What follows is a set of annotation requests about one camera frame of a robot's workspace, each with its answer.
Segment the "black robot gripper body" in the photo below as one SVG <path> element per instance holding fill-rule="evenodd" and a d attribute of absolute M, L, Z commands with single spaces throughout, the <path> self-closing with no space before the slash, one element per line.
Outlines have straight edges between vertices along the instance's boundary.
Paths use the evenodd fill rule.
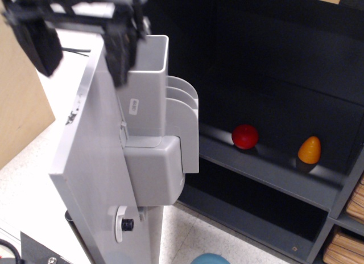
<path fill-rule="evenodd" d="M 56 27 L 106 33 L 109 24 L 130 26 L 139 38 L 147 33 L 147 0 L 1 0 L 5 20 L 18 41 L 55 41 Z"/>

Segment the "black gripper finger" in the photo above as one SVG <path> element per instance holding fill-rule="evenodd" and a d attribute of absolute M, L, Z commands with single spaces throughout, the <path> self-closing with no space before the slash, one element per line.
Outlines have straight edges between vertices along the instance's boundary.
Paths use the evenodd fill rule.
<path fill-rule="evenodd" d="M 12 24 L 13 33 L 34 67 L 50 77 L 59 66 L 63 51 L 57 32 L 42 19 Z"/>
<path fill-rule="evenodd" d="M 129 70 L 135 65 L 138 32 L 130 20 L 108 23 L 102 35 L 106 48 L 105 60 L 114 86 L 127 84 Z"/>

